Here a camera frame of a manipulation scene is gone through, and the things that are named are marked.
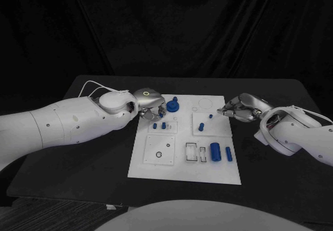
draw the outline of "table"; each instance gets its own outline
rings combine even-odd
[[[320,112],[293,79],[223,79],[78,76],[65,95],[76,97],[94,80],[117,90],[150,87],[161,94],[223,95],[246,92],[275,107],[291,104]],[[83,96],[96,88],[86,85]],[[118,131],[89,142],[52,147],[29,154],[7,190],[9,196],[65,199],[143,206],[167,200],[209,200],[255,208],[282,218],[331,222],[333,167],[301,150],[277,153],[254,138],[259,121],[231,119],[242,185],[128,178],[138,117]]]

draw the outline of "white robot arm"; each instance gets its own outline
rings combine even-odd
[[[158,107],[158,115],[150,109]],[[0,116],[0,171],[23,155],[52,146],[76,144],[121,129],[135,115],[166,115],[160,93],[145,88],[134,94],[111,91],[99,98],[79,97]]]
[[[301,148],[324,164],[333,166],[333,125],[321,124],[305,115],[307,110],[277,107],[256,96],[244,93],[218,110],[218,113],[242,122],[261,119],[255,138],[277,152],[291,156]],[[331,120],[317,113],[316,116]]]

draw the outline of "black backdrop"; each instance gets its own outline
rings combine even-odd
[[[1,1],[0,24],[0,115],[115,74],[295,78],[333,117],[330,0]]]

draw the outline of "blue object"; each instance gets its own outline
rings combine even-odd
[[[200,123],[199,131],[203,131],[203,126],[205,126],[205,123]]]
[[[220,145],[219,143],[210,143],[212,161],[220,161]]]
[[[176,112],[179,110],[179,102],[177,102],[177,97],[173,97],[173,100],[166,103],[166,109],[169,112]]]
[[[231,148],[229,147],[225,148],[225,152],[226,152],[228,161],[231,162],[232,161],[232,155],[231,155]]]

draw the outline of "white board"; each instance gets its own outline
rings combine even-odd
[[[177,97],[180,109],[177,112],[167,112],[166,116],[157,121],[148,121],[140,118],[135,142],[133,147],[128,177],[130,178],[145,178],[158,180],[182,180],[194,182],[223,183],[241,185],[239,171],[236,154],[232,144],[232,133],[229,127],[229,118],[216,114],[216,110],[223,107],[225,101],[223,96],[203,96],[203,95],[163,95],[166,102],[173,97]],[[200,135],[194,134],[193,125],[193,113],[202,114],[194,115],[194,118],[200,120],[213,115],[210,119],[206,119],[205,133]],[[153,123],[157,123],[157,127],[161,123],[177,124],[176,133],[174,130],[169,129],[153,129]],[[161,163],[161,157],[154,156],[158,150],[164,149],[166,139],[161,138],[156,149],[147,154],[147,139],[151,136],[167,136],[174,137],[174,153],[173,153],[173,164]],[[210,143],[219,143],[222,160],[213,162],[210,158]],[[186,143],[196,143],[197,146],[197,161],[186,160]],[[205,147],[206,162],[200,161],[200,148]],[[228,162],[225,147],[231,148],[232,162]],[[145,161],[145,156],[150,156],[150,163]]]

